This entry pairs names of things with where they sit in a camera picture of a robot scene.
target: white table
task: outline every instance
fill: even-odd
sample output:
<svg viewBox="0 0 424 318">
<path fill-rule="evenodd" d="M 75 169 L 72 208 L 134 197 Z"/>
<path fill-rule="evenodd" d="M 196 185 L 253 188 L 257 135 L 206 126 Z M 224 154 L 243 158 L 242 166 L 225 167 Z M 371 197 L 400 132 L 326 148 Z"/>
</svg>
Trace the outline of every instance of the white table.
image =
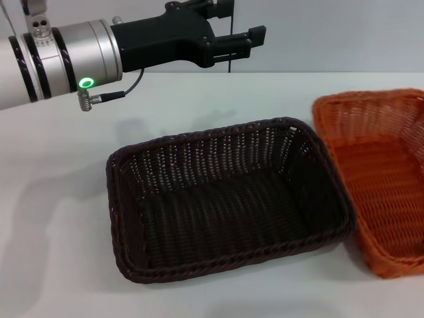
<svg viewBox="0 0 424 318">
<path fill-rule="evenodd" d="M 125 89 L 121 83 L 97 88 Z M 113 256 L 105 163 L 165 134 L 291 116 L 424 74 L 146 74 L 82 113 L 75 95 L 0 112 L 0 317 L 422 318 L 424 277 L 383 281 L 346 244 L 184 282 L 137 285 Z"/>
</svg>

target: woven pattern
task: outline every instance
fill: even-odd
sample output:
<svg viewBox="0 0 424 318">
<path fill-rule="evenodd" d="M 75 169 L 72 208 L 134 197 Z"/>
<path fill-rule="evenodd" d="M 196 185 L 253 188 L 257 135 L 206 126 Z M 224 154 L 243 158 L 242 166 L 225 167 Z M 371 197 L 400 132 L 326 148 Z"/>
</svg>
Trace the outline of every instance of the woven pattern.
<svg viewBox="0 0 424 318">
<path fill-rule="evenodd" d="M 424 92 L 348 92 L 316 100 L 329 146 L 358 213 L 357 239 L 383 278 L 424 273 Z"/>
<path fill-rule="evenodd" d="M 323 143 L 295 119 L 124 147 L 107 187 L 117 266 L 145 284 L 314 250 L 356 224 Z"/>
</svg>

